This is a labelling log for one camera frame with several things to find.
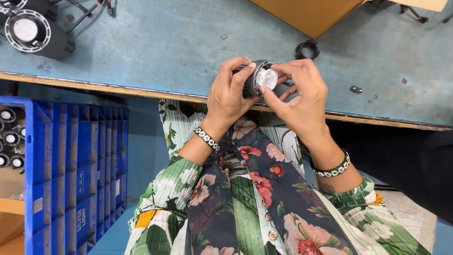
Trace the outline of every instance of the bangle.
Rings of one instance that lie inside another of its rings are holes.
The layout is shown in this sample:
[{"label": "bangle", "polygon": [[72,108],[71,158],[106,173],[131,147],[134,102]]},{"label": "bangle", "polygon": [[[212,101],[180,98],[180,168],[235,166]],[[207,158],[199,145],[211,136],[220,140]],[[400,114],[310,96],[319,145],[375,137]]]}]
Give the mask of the bangle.
[{"label": "bangle", "polygon": [[193,131],[215,152],[220,151],[220,146],[216,141],[214,141],[208,134],[206,134],[200,126],[196,126]]},{"label": "bangle", "polygon": [[346,169],[349,167],[351,160],[349,159],[349,154],[343,148],[341,148],[341,150],[344,152],[344,160],[340,166],[338,166],[334,169],[331,169],[331,170],[327,170],[327,171],[319,170],[314,167],[313,160],[310,158],[310,166],[313,169],[313,171],[317,175],[323,176],[323,177],[334,177],[334,176],[344,173],[346,171]]}]

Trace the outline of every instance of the green floral fabric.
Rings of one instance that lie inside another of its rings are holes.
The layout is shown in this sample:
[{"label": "green floral fabric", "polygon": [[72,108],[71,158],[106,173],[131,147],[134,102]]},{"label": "green floral fabric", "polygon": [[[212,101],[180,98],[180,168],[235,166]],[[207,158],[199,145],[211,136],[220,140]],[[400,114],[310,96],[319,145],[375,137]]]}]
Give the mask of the green floral fabric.
[{"label": "green floral fabric", "polygon": [[[185,254],[187,229],[191,227],[187,222],[188,204],[196,184],[200,181],[202,167],[180,157],[177,151],[193,135],[191,130],[204,119],[206,107],[202,104],[172,100],[161,100],[159,105],[171,158],[167,166],[149,184],[140,198],[134,217],[129,221],[131,235],[126,248],[127,255]],[[289,154],[293,152],[283,149],[287,158],[291,158]],[[269,237],[269,232],[276,229],[272,220],[265,217],[266,206],[262,203],[245,162],[239,161],[234,154],[220,158],[220,162],[227,165],[229,171],[240,253],[290,254],[281,238],[271,240]],[[302,184],[293,186],[297,192],[305,192],[308,188]],[[384,206],[383,198],[373,188],[374,183],[364,177],[359,187],[345,193],[327,195],[314,191],[325,207],[312,207],[309,210],[318,217],[335,219],[359,254],[429,254],[398,223],[391,211]],[[287,221],[295,221],[296,226],[306,224],[302,218],[296,216],[288,218]],[[202,255],[233,255],[234,250],[229,247],[210,246],[206,243],[208,237],[200,235],[192,236],[192,239],[198,245],[205,246]],[[348,251],[336,250],[332,254],[343,255],[348,254]]]}]

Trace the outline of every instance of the table surface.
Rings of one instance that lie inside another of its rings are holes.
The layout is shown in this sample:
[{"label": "table surface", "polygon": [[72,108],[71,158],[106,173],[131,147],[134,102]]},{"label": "table surface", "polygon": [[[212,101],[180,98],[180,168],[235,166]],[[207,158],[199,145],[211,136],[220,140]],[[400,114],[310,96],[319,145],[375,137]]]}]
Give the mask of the table surface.
[{"label": "table surface", "polygon": [[[0,41],[0,71],[207,96],[222,61],[239,55],[290,61],[308,39],[247,0],[114,5],[115,18],[104,6],[74,30],[77,49],[63,60],[19,54]],[[82,15],[69,1],[58,6],[64,29],[68,15]],[[326,110],[453,126],[453,20],[441,23],[453,13],[453,0],[441,13],[417,9],[429,17],[426,24],[399,9],[366,3],[318,39]],[[363,92],[351,92],[353,85]]]}]

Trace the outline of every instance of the floral dress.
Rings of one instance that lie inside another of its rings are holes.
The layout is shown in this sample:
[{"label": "floral dress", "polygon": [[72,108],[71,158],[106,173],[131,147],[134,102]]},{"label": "floral dress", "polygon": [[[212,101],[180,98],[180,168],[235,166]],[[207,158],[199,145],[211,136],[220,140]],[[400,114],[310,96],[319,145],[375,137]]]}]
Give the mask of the floral dress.
[{"label": "floral dress", "polygon": [[345,193],[322,194],[304,180],[297,144],[271,141],[266,128],[246,117],[199,166],[177,151],[206,106],[159,104],[170,161],[140,198],[125,254],[429,254],[370,179]]}]

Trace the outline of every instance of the gold button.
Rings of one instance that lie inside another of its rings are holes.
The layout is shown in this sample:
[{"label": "gold button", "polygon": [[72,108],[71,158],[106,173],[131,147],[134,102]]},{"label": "gold button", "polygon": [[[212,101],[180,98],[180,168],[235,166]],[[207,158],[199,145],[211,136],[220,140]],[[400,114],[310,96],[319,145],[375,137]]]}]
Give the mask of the gold button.
[{"label": "gold button", "polygon": [[271,230],[271,231],[269,232],[269,238],[270,238],[272,241],[277,240],[277,233],[276,233],[275,231]]}]

